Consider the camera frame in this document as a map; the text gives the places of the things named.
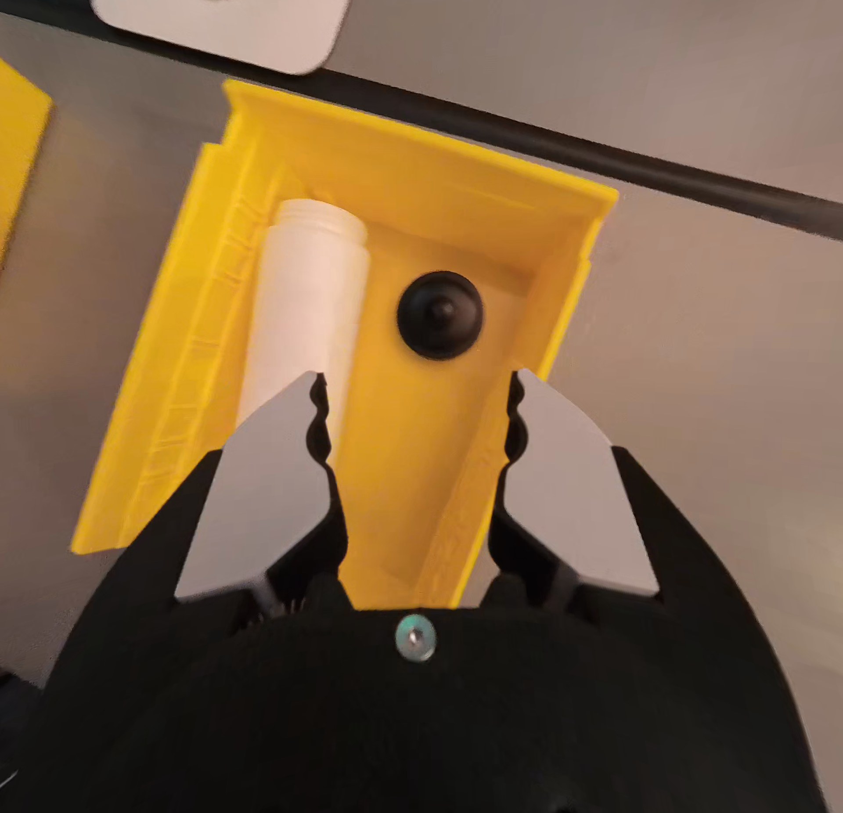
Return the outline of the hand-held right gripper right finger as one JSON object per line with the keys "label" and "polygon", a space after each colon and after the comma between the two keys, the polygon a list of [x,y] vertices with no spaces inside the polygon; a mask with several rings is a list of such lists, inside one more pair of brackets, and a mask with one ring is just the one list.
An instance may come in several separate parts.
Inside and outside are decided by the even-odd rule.
{"label": "hand-held right gripper right finger", "polygon": [[582,587],[651,601],[660,587],[620,476],[594,421],[532,371],[511,374],[506,461],[488,549],[528,601],[570,601]]}

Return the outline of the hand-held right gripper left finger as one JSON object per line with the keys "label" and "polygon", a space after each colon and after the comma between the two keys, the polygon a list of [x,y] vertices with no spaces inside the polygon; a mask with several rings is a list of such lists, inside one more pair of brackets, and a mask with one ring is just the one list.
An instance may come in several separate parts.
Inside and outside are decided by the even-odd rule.
{"label": "hand-held right gripper left finger", "polygon": [[339,579],[348,533],[328,463],[326,386],[323,374],[302,374],[226,441],[177,601],[242,591],[255,603],[303,603],[316,579]]}

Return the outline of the yellow plastic bin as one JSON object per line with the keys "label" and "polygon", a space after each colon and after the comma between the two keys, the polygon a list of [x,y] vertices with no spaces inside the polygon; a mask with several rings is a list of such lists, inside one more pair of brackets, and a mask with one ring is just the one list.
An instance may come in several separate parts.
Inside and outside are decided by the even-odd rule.
{"label": "yellow plastic bin", "polygon": [[2,262],[52,108],[45,91],[1,61]]}
{"label": "yellow plastic bin", "polygon": [[[69,544],[126,547],[235,427],[270,222],[292,198],[350,211],[371,268],[331,465],[360,608],[458,602],[505,463],[512,371],[546,380],[618,200],[608,186],[440,133],[243,81],[195,164]],[[402,341],[406,287],[437,270],[479,291],[475,345]]]}

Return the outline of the white plastic bottle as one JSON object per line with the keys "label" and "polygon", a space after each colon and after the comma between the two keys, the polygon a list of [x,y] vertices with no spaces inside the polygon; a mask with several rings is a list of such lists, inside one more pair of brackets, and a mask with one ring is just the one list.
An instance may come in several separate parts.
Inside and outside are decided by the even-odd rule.
{"label": "white plastic bottle", "polygon": [[304,372],[322,373],[335,460],[369,269],[359,218],[312,198],[281,204],[259,254],[237,424]]}

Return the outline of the black bottle lid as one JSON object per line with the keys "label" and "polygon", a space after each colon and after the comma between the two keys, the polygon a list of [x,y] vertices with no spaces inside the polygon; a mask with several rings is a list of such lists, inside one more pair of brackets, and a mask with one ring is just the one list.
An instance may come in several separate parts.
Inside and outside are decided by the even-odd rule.
{"label": "black bottle lid", "polygon": [[396,324],[404,344],[416,355],[448,361],[469,351],[479,338],[484,306],[474,284],[448,270],[425,273],[402,293]]}

